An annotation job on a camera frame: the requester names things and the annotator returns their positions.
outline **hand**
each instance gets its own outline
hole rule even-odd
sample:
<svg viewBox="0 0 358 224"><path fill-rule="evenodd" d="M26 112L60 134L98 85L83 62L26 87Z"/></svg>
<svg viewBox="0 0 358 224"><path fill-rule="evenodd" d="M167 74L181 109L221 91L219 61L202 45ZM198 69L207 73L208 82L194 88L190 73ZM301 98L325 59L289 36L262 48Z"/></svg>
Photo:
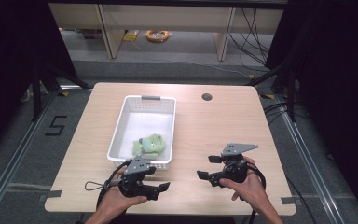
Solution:
<svg viewBox="0 0 358 224"><path fill-rule="evenodd" d="M249 157L243 156L243 158L255 165L255 161ZM231 199L233 201L239 197L244 199L264 218L266 223L282 223L277 211L269 201L269 196L264 190L260 179L254 171L248 169L246 179L242 183L236 183L230 179L220 179L220 184L233 189L235 192Z"/></svg>
<svg viewBox="0 0 358 224"><path fill-rule="evenodd" d="M118 179L124 173L124 169L117 172L114 179ZM133 198L125 197L118 187L110 188L103 196L97 211L87 220L86 224L105 224L118 217L129 207L147 201L145 196Z"/></svg>

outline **gray floor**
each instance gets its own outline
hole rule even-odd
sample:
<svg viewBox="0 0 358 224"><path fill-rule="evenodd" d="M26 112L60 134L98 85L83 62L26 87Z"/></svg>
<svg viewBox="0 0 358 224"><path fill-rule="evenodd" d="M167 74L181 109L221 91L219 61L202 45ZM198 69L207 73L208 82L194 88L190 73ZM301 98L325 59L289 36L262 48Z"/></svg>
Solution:
<svg viewBox="0 0 358 224"><path fill-rule="evenodd" d="M265 46L269 46L272 37L272 35L261 35L260 40ZM186 82L191 78L190 74L186 74L184 79L178 78L182 71L188 71L185 70L184 65L187 69L191 68L191 71L197 71L194 76L204 78L205 84L208 84L208 81L216 80L217 83L223 85L231 83L232 85L240 85L242 82L246 83L250 75L260 76L263 74L263 72L243 69L240 52L232 41L228 44L226 59L223 62L218 62L213 34L209 33L172 32L172 36L166 42L156 44L145 40L145 32L141 31L134 44L123 42L120 52L114 60L107 59L101 39L85 40L81 33L74 31L63 31L62 38L67 45L79 76L89 83L124 78L116 73L128 73L129 77L131 75L142 77L146 81L152 80L147 79L148 76L157 76L165 78L158 80L161 82L176 82L176 80ZM238 34L234 35L234 38L239 42L242 39L241 35ZM262 58L259 50L252 47L248 47L248 50ZM260 63L249 57L243 57L242 62L253 69L266 70L261 67ZM165 77L170 71L172 78L177 79ZM269 86L272 81L273 78L260 84L257 87L259 93L271 93ZM60 82L70 84L65 80L60 80ZM90 92L85 91L70 92L66 97L54 97L20 167L16 170L16 174L11 179L11 183L0 202L0 223L75 223L76 220L87 219L90 215L49 213L44 209L44 196L48 193L60 168L89 97ZM261 103L264 107L267 107L276 104L277 101L261 99ZM0 177L31 125L32 109L32 101L25 102L23 106L19 107L12 122L7 125L7 131L2 136L0 143ZM268 113L267 119L270 122L271 133L283 169L305 199L316 222L330 223L320 195L312 183L303 159L298 153L298 147L287 129L284 116L276 114L278 111L274 110ZM65 126L62 134L60 136L46 136L46 133L57 132L49 125L55 116L62 115L67 116L66 119L60 119L61 124ZM318 171L324 178L326 187L332 193L337 203L337 210L342 215L344 222L358 223L358 202L334 161L325 156L327 149L324 142L312 121L307 118L307 111L301 105L296 105L296 126L301 132L307 150L315 161ZM296 213L291 217L282 217L282 219L285 223L312 223L305 204L299 201L298 193L293 188L291 190L297 200ZM243 217L235 218L238 223L243 220ZM262 223L262 220L258 217L255 223Z"/></svg>

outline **wooden table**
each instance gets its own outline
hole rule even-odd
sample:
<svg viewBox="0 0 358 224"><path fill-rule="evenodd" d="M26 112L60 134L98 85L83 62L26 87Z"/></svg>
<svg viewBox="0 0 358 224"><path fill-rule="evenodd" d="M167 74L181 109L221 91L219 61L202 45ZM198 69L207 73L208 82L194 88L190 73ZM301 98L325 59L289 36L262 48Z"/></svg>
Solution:
<svg viewBox="0 0 358 224"><path fill-rule="evenodd" d="M205 101L202 94L213 99ZM87 181L103 183L116 166L107 151L127 95L174 97L177 101L172 161L168 171L157 171L146 181L158 186L171 182L157 201L128 209L129 214L249 215L250 205L231 201L233 190L211 187L199 180L197 170L219 172L223 164L209 163L208 156L220 155L227 143L257 144L246 152L267 179L267 194L280 215L295 213L294 204L282 204L292 197L282 165L253 87L98 83L89 98L62 167L52 186L60 197L48 198L50 212L93 212L99 190L86 191Z"/></svg>

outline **basket handle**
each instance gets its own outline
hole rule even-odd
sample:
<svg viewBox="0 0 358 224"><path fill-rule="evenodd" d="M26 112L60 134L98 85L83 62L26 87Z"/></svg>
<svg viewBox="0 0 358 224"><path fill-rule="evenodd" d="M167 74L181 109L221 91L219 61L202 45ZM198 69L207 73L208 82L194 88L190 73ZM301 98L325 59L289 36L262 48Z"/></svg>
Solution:
<svg viewBox="0 0 358 224"><path fill-rule="evenodd" d="M160 101L161 97L160 96L142 96L142 100L155 100L155 101Z"/></svg>

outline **white plastic basket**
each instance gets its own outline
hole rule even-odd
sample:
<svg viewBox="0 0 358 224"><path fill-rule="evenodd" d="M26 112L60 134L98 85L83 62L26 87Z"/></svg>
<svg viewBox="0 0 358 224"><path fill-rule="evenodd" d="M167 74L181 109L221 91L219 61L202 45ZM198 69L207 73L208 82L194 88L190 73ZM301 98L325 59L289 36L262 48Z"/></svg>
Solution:
<svg viewBox="0 0 358 224"><path fill-rule="evenodd" d="M172 159L176 100L172 97L129 95L124 99L107 158L119 166L133 158L133 141L160 134L164 150L150 165L168 170Z"/></svg>

